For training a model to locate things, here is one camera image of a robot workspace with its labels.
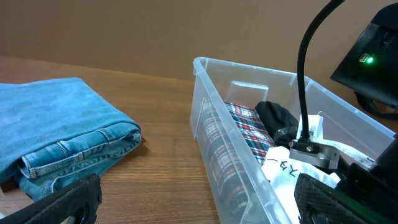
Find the brown wall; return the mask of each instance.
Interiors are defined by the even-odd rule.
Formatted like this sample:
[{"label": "brown wall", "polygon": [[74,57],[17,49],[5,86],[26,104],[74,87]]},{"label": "brown wall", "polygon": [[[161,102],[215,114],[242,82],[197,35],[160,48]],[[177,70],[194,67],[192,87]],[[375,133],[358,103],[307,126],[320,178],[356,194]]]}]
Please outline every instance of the brown wall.
[{"label": "brown wall", "polygon": [[[0,0],[0,55],[187,80],[197,56],[295,72],[301,38],[327,2]],[[343,3],[314,35],[306,75],[358,106],[352,90],[329,77],[393,2]]]}]

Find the wood grain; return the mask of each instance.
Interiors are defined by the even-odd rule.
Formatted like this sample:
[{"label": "wood grain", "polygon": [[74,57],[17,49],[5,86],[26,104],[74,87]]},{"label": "wood grain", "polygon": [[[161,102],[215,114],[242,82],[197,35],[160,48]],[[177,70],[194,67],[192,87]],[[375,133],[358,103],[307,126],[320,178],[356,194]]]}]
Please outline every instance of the wood grain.
[{"label": "wood grain", "polygon": [[[97,223],[219,223],[206,172],[189,126],[193,82],[0,57],[1,83],[80,77],[137,121],[143,143],[101,178]],[[9,215],[31,199],[0,194]]]}]

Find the wooden table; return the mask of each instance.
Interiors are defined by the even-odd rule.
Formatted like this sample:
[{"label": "wooden table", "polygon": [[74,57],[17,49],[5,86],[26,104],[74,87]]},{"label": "wooden table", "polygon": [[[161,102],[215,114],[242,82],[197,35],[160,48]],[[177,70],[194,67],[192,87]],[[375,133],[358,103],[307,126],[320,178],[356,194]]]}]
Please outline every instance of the wooden table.
[{"label": "wooden table", "polygon": [[[80,77],[142,128],[143,142],[101,178],[97,223],[219,223],[189,117],[193,82],[0,57],[0,83]],[[0,193],[9,215],[32,203]]]}]

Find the jeans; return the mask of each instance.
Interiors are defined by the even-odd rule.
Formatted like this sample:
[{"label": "jeans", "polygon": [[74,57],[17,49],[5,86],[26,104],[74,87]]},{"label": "jeans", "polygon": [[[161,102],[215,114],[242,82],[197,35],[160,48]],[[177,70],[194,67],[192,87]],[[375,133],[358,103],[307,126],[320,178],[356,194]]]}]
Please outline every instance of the jeans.
[{"label": "jeans", "polygon": [[35,201],[103,174],[141,142],[135,121],[79,78],[0,84],[0,182]]}]

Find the storage box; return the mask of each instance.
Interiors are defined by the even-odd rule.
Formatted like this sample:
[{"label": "storage box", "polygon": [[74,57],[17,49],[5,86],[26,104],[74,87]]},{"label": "storage box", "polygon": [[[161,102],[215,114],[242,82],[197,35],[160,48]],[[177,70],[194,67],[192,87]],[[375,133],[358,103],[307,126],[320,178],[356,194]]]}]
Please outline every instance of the storage box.
[{"label": "storage box", "polygon": [[[296,74],[203,57],[193,65],[190,126],[221,222],[290,223],[224,101],[250,108],[271,101],[299,119]],[[353,146],[373,159],[392,142],[394,132],[310,78],[305,77],[305,84],[308,113],[324,118],[324,139]]]}]

